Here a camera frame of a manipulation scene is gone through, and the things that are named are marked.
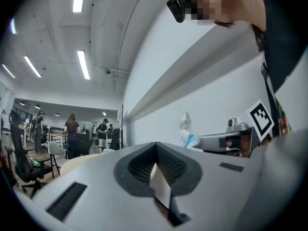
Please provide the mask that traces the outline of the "white desk with wooden top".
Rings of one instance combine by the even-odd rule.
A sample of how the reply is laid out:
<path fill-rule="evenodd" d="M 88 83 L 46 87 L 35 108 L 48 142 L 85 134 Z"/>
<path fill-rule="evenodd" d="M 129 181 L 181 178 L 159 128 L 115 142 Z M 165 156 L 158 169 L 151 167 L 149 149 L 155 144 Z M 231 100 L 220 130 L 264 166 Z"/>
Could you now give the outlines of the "white desk with wooden top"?
<path fill-rule="evenodd" d="M 65 148 L 66 140 L 67 140 L 66 134 L 63 134 L 63 133 L 50 133 L 49 134 L 49 141 L 55 142 L 62 149 Z"/>
<path fill-rule="evenodd" d="M 22 129 L 24 131 L 24 144 L 26 144 L 26 142 L 29 140 L 30 138 L 30 132 L 31 132 L 31 128 L 24 126 L 24 125 L 19 125 L 19 128 Z"/>

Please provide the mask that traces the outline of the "black mesh office chair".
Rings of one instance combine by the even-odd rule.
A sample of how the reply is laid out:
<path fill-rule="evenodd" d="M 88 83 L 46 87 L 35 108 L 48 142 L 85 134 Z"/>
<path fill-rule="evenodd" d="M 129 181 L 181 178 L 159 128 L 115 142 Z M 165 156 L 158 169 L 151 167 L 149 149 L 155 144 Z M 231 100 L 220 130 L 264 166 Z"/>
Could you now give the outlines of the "black mesh office chair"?
<path fill-rule="evenodd" d="M 90 139 L 89 134 L 76 133 L 69 142 L 72 158 L 89 155 L 92 144 L 93 140 Z"/>

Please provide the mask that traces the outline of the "person's black printed shirt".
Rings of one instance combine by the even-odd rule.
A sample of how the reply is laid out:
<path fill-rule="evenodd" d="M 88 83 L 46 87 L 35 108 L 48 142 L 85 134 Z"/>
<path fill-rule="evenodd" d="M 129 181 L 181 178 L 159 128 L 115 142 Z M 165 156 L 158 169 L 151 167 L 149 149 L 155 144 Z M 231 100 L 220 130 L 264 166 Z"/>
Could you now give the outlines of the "person's black printed shirt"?
<path fill-rule="evenodd" d="M 274 92 L 298 64 L 307 44 L 305 30 L 308 0 L 262 0 L 261 49 Z"/>

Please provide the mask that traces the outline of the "black office chair with headrest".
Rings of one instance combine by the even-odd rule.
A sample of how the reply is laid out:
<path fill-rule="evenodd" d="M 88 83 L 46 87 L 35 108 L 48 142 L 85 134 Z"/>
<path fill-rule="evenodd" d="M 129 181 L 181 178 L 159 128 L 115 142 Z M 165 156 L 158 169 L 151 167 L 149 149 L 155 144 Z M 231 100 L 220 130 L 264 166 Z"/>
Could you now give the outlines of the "black office chair with headrest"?
<path fill-rule="evenodd" d="M 27 158 L 27 152 L 22 145 L 21 129 L 19 128 L 20 117 L 14 110 L 10 111 L 9 124 L 11 131 L 11 138 L 13 142 L 13 152 L 15 156 L 15 173 L 26 183 L 22 185 L 22 191 L 26 193 L 27 188 L 31 188 L 32 192 L 30 198 L 32 199 L 36 192 L 41 189 L 45 182 L 40 180 L 44 179 L 46 174 L 52 173 L 52 167 L 45 164 L 48 159 L 38 160 L 39 166 L 31 166 Z"/>

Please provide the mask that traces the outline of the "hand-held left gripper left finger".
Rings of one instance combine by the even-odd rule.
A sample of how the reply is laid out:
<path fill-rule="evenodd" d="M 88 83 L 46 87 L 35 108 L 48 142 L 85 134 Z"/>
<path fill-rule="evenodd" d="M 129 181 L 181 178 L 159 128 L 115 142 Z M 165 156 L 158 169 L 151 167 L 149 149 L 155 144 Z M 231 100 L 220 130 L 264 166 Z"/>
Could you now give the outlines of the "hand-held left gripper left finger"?
<path fill-rule="evenodd" d="M 128 194 L 114 178 L 117 161 L 142 147 L 91 157 L 45 185 L 33 199 L 16 192 L 17 199 L 39 227 L 47 231 L 170 231 L 172 225 L 153 198 Z M 65 218 L 59 220 L 47 210 L 73 185 L 84 187 L 84 191 Z"/>

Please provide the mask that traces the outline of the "grey shell chair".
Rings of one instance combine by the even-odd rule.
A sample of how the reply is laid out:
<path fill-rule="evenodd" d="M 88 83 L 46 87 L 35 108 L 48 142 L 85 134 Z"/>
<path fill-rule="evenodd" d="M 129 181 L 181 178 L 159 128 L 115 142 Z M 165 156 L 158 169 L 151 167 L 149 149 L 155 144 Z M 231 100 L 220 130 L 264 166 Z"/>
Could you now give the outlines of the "grey shell chair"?
<path fill-rule="evenodd" d="M 48 153 L 50 156 L 50 165 L 51 167 L 55 167 L 58 175 L 60 176 L 60 169 L 66 163 L 69 161 L 68 158 L 68 151 L 61 148 L 56 142 L 51 141 L 48 143 Z"/>

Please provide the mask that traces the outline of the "small white bag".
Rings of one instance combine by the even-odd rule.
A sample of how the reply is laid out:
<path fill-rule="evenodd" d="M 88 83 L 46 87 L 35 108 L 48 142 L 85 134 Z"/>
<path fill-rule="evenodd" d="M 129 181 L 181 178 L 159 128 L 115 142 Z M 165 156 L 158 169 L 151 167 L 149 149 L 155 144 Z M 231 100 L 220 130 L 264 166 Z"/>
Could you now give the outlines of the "small white bag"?
<path fill-rule="evenodd" d="M 179 130 L 182 146 L 186 149 L 200 151 L 200 149 L 196 148 L 200 143 L 200 136 L 192 131 L 192 121 L 188 112 L 180 121 Z"/>

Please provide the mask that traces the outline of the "person's right hand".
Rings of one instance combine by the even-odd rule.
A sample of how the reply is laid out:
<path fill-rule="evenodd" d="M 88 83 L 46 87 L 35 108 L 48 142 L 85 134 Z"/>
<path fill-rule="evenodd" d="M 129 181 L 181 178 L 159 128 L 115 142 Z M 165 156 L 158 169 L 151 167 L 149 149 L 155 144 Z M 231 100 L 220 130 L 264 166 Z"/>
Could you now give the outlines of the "person's right hand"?
<path fill-rule="evenodd" d="M 244 157 L 250 154 L 251 138 L 248 135 L 234 136 L 226 139 L 226 146 L 230 149 L 239 149 Z"/>

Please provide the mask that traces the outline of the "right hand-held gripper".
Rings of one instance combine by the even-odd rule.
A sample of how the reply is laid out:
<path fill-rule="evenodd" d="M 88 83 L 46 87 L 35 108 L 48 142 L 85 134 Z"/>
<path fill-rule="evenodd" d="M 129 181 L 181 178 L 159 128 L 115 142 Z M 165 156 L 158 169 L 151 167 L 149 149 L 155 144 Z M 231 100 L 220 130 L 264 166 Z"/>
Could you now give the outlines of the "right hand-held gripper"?
<path fill-rule="evenodd" d="M 264 141 L 270 141 L 270 132 L 274 122 L 268 112 L 266 106 L 261 100 L 258 100 L 245 112 L 236 117 L 239 122 L 245 122 L 249 129 L 238 132 L 227 132 L 220 134 L 211 134 L 200 136 L 199 149 L 208 152 L 225 152 L 226 148 L 229 150 L 238 150 L 239 156 L 242 156 L 239 149 L 230 149 L 226 145 L 226 139 L 234 136 L 248 135 L 251 138 L 250 157 L 252 151 L 261 146 Z"/>

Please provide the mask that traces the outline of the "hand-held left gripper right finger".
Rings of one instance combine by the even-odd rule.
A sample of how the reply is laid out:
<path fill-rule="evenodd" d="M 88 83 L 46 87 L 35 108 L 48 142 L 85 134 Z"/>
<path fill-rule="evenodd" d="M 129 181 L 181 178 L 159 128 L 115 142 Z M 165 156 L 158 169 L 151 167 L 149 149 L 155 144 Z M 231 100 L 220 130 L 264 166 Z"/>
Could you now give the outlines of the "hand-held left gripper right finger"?
<path fill-rule="evenodd" d="M 197 162 L 179 180 L 190 192 L 172 193 L 161 167 L 155 173 L 155 196 L 159 203 L 181 219 L 178 231 L 232 231 L 252 194 L 260 172 L 260 151 L 250 158 L 198 152 L 166 143 L 172 152 Z"/>

